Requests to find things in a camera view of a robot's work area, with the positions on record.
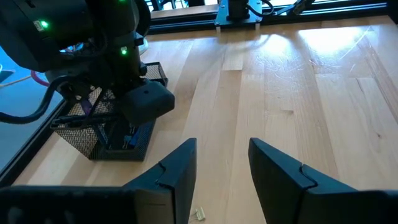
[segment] black wire mesh basket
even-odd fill
[[[146,78],[167,86],[159,62],[147,63]],[[155,120],[134,127],[116,110],[111,90],[97,88],[51,128],[91,160],[143,161]]]

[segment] wood grain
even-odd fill
[[[357,189],[398,189],[397,39],[386,16],[149,36],[142,60],[162,63],[176,107],[145,161],[89,161],[53,134],[15,184],[122,185],[195,137],[192,210],[265,223],[248,160],[257,137]]]
[[[172,9],[172,10],[161,10],[161,11],[152,11],[150,12],[150,17],[152,19],[165,18],[170,16],[185,16],[206,12],[217,12],[218,5],[209,5],[209,6],[195,6],[195,7],[187,7],[183,9]]]

